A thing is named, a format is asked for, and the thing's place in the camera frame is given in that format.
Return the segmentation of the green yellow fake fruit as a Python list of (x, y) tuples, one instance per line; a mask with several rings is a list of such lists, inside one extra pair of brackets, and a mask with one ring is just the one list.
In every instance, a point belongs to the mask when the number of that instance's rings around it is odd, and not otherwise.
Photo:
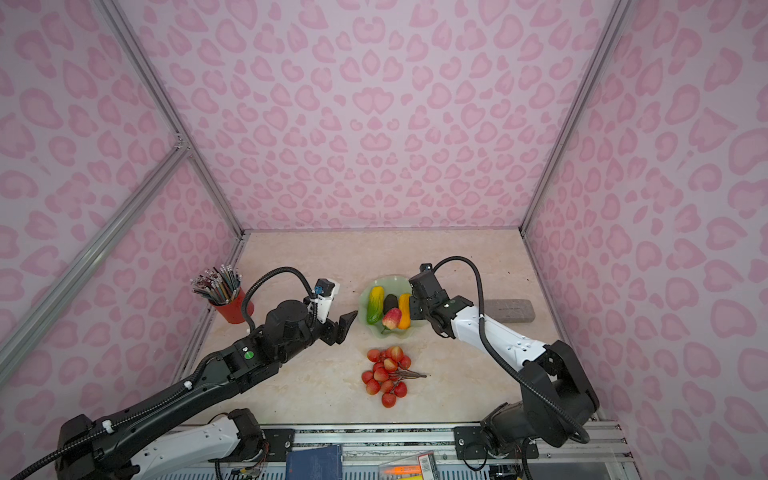
[(384, 316), (384, 300), (386, 298), (385, 289), (381, 286), (374, 286), (368, 296), (366, 308), (366, 322), (374, 325), (380, 322)]

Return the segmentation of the dark fake avocado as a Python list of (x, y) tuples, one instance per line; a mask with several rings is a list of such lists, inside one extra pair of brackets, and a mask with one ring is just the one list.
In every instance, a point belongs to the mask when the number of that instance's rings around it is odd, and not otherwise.
[(386, 315), (390, 310), (399, 307), (399, 297), (394, 294), (387, 294), (383, 301), (383, 314)]

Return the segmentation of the yellow orange fake fruit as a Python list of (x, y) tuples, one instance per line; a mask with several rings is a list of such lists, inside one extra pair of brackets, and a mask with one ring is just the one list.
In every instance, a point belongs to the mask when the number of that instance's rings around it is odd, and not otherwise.
[(407, 330), (411, 326), (410, 299), (410, 294), (402, 294), (398, 298), (400, 320), (398, 322), (397, 328), (399, 330)]

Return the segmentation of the red fake peach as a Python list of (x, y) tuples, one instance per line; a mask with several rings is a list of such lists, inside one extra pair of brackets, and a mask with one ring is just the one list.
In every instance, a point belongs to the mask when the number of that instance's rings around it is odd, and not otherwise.
[(395, 307), (388, 310), (383, 318), (382, 325), (386, 330), (398, 330), (402, 319), (402, 312), (399, 308)]

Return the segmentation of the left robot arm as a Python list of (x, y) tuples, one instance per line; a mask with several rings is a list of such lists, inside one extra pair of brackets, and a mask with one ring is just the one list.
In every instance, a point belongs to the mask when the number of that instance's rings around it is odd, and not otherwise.
[(200, 461), (265, 458), (266, 439), (247, 409), (212, 425), (177, 432), (198, 413), (276, 375), (291, 358), (322, 340), (346, 339), (357, 314), (319, 318), (314, 303), (286, 300), (264, 324), (204, 357), (186, 378), (133, 406), (92, 420), (78, 415), (60, 430), (55, 461), (60, 479), (152, 479)]

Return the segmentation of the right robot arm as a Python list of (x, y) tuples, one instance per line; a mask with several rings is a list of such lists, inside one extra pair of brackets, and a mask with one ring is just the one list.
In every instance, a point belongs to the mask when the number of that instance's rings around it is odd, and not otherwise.
[(429, 268), (409, 283), (410, 307), (418, 319), (428, 321), (439, 336), (488, 354), (520, 387), (520, 401), (498, 406), (480, 422), (481, 444), (489, 454), (522, 456), (531, 440), (556, 448), (591, 441), (585, 424), (600, 403), (570, 345), (516, 332), (488, 315), (482, 297), (474, 303), (449, 296)]

